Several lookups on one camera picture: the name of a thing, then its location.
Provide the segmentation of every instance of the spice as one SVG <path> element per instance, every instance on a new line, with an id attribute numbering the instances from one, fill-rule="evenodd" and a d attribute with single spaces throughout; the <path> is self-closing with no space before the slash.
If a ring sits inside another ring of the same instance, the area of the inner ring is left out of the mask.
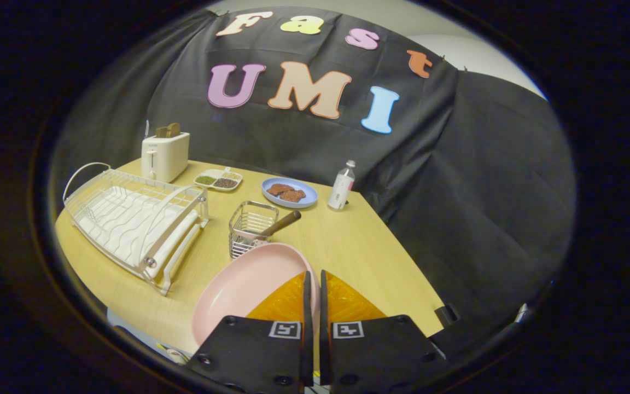
<path id="1" fill-rule="evenodd" d="M 238 174 L 235 174 L 233 172 L 226 172 L 225 174 L 223 174 L 223 178 L 228 178 L 228 179 L 242 179 L 242 177 Z"/>
<path id="2" fill-rule="evenodd" d="M 205 175 L 203 175 L 202 177 L 198 177 L 198 179 L 196 179 L 196 183 L 200 183 L 200 184 L 213 184 L 213 182 L 215 182 L 215 178 L 207 177 Z"/>
<path id="3" fill-rule="evenodd" d="M 237 182 L 233 181 L 232 179 L 220 178 L 218 179 L 218 181 L 215 182 L 213 186 L 230 189 L 231 187 L 234 187 L 236 185 L 237 185 Z"/>

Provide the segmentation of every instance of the bottle label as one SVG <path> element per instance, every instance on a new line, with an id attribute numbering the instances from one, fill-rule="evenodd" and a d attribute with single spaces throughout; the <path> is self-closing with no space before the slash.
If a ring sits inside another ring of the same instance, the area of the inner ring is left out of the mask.
<path id="1" fill-rule="evenodd" d="M 347 195 L 352 190 L 353 185 L 354 180 L 352 178 L 347 177 L 347 175 L 337 175 L 328 205 L 338 210 L 342 209 L 347 202 Z"/>

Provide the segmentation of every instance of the toaster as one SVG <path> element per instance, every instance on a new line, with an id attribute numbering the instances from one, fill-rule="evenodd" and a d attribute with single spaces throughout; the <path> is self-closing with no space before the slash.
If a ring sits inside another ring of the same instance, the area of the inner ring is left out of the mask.
<path id="1" fill-rule="evenodd" d="M 142 142 L 142 176 L 160 182 L 172 182 L 188 165 L 189 133 L 176 137 L 145 138 Z"/>

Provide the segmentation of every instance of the cooked meat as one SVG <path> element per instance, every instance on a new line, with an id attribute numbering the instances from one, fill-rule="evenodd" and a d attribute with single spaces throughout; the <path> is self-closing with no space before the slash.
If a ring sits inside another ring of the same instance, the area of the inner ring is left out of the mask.
<path id="1" fill-rule="evenodd" d="M 287 192 L 281 193 L 280 197 L 282 200 L 298 202 L 305 197 L 305 193 L 303 190 L 287 190 Z"/>
<path id="2" fill-rule="evenodd" d="M 267 189 L 267 193 L 271 195 L 280 195 L 282 192 L 288 192 L 289 190 L 293 190 L 293 188 L 287 184 L 275 183 Z"/>

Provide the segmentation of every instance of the wooden table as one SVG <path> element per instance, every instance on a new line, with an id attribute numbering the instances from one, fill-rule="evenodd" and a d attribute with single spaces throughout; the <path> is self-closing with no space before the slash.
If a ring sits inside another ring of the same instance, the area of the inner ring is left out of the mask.
<path id="1" fill-rule="evenodd" d="M 224 167 L 190 161 L 173 184 L 192 184 L 200 172 L 210 168 Z M 140 175 L 140 159 L 118 170 Z M 208 190 L 210 222 L 186 252 L 166 297 L 95 249 L 72 227 L 66 210 L 55 223 L 60 245 L 80 279 L 113 312 L 151 337 L 193 354 L 198 349 L 191 334 L 193 307 L 208 282 L 232 261 L 227 236 L 232 213 L 245 200 L 273 205 L 260 187 L 272 175 L 235 167 L 233 171 L 243 175 L 242 184 L 232 192 Z M 318 279 L 325 269 L 388 316 L 409 315 L 427 336 L 440 331 L 442 325 L 434 312 L 443 306 L 439 296 L 362 195 L 351 192 L 349 204 L 335 212 L 327 207 L 332 187 L 306 183 L 317 190 L 318 202 L 301 210 L 302 219 L 277 233 L 273 242 L 300 250 Z M 280 217 L 292 211 L 278 209 Z"/>

